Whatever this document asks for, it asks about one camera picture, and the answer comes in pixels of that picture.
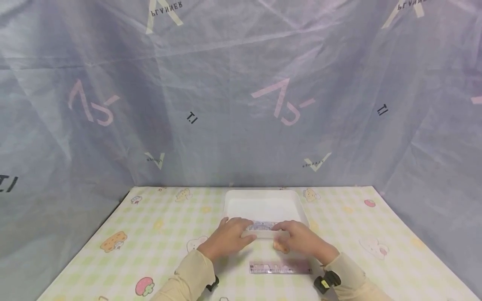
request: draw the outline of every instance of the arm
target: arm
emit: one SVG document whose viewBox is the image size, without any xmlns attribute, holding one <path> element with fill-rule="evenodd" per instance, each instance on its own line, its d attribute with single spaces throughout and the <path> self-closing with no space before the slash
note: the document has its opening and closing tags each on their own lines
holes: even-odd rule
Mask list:
<svg viewBox="0 0 482 301">
<path fill-rule="evenodd" d="M 195 301 L 206 285 L 215 280 L 211 260 L 198 250 L 189 252 L 174 272 L 174 276 L 161 287 L 150 301 Z"/>
<path fill-rule="evenodd" d="M 345 253 L 340 253 L 324 266 L 325 271 L 335 272 L 341 285 L 334 287 L 340 301 L 390 301 L 384 291 L 377 287 L 365 272 Z"/>
<path fill-rule="evenodd" d="M 213 262 L 218 258 L 241 251 L 252 243 L 255 235 L 241 238 L 243 231 L 253 224 L 239 217 L 228 221 L 225 217 L 214 233 L 197 250 L 189 252 L 150 301 L 195 301 L 207 285 L 215 282 Z"/>
<path fill-rule="evenodd" d="M 272 230 L 285 230 L 290 236 L 279 236 L 276 240 L 289 249 L 315 257 L 325 271 L 335 272 L 341 285 L 334 287 L 340 301 L 390 301 L 386 293 L 368 279 L 365 272 L 345 253 L 340 253 L 304 224 L 285 221 L 276 224 Z"/>
</svg>

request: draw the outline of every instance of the right hand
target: right hand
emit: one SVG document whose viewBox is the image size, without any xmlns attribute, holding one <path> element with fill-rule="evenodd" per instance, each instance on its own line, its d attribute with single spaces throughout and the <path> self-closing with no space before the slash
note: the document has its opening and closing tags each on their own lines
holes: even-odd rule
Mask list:
<svg viewBox="0 0 482 301">
<path fill-rule="evenodd" d="M 279 222 L 271 230 L 288 231 L 290 236 L 278 236 L 275 239 L 293 251 L 315 257 L 323 265 L 328 265 L 340 254 L 334 246 L 321 239 L 301 222 Z"/>
</svg>

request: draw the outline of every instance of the hand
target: hand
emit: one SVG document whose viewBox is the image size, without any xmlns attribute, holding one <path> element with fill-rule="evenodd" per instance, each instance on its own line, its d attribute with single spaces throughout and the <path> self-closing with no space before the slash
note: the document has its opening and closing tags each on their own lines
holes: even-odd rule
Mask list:
<svg viewBox="0 0 482 301">
<path fill-rule="evenodd" d="M 275 239 L 293 251 L 315 257 L 323 265 L 328 265 L 340 254 L 334 246 L 321 239 L 301 222 L 280 222 L 274 225 L 271 230 L 288 231 L 290 236 L 278 236 Z"/>
<path fill-rule="evenodd" d="M 241 238 L 243 231 L 252 224 L 253 221 L 241 217 L 235 217 L 229 221 L 225 217 L 219 223 L 216 231 L 198 247 L 198 251 L 211 262 L 219 257 L 237 253 L 257 238 L 256 235 Z"/>
</svg>

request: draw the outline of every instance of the black wristband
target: black wristband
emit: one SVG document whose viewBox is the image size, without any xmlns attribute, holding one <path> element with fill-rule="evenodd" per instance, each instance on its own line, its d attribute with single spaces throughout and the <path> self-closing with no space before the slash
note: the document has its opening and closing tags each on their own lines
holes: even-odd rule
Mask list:
<svg viewBox="0 0 482 301">
<path fill-rule="evenodd" d="M 206 285 L 206 288 L 210 292 L 212 292 L 217 287 L 217 285 L 219 284 L 219 278 L 216 275 L 214 275 L 214 277 L 216 277 L 216 280 L 214 281 L 214 283 L 211 284 L 211 285 Z"/>
<path fill-rule="evenodd" d="M 331 287 L 339 286 L 341 284 L 341 279 L 335 272 L 328 271 L 325 273 L 325 276 L 316 277 L 313 284 L 316 289 L 324 295 Z"/>
</svg>

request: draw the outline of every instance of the white plastic tray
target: white plastic tray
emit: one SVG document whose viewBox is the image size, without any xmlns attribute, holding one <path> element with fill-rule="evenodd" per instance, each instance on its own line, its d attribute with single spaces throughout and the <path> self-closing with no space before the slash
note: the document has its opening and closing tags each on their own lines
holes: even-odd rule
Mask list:
<svg viewBox="0 0 482 301">
<path fill-rule="evenodd" d="M 224 199 L 223 217 L 242 217 L 260 222 L 295 220 L 309 227 L 298 194 L 293 190 L 229 190 Z M 274 238 L 276 231 L 244 231 L 242 236 Z"/>
</svg>

